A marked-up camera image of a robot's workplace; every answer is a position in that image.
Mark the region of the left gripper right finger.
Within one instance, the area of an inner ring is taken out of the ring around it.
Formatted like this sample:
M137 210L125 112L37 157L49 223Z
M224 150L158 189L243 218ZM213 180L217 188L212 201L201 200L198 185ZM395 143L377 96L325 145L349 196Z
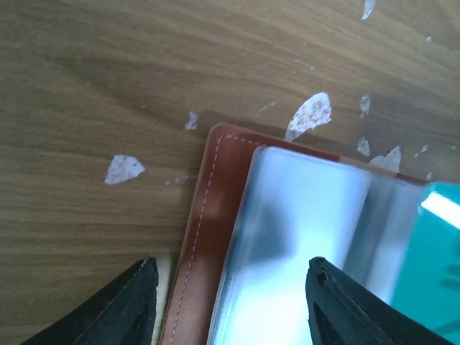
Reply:
M404 316L323 257L309 261L308 325L319 344L450 344Z

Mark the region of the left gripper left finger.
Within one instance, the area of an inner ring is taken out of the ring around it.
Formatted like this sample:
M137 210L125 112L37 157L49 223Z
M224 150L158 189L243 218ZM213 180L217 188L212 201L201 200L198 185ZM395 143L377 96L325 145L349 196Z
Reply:
M135 262L75 310L24 344L150 344L159 274L154 257Z

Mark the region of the brown leather card holder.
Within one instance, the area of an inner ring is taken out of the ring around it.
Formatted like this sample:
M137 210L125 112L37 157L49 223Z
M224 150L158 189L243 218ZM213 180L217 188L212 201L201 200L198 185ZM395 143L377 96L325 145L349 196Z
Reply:
M216 125L160 343L313 344L305 282L314 257L391 306L429 184Z

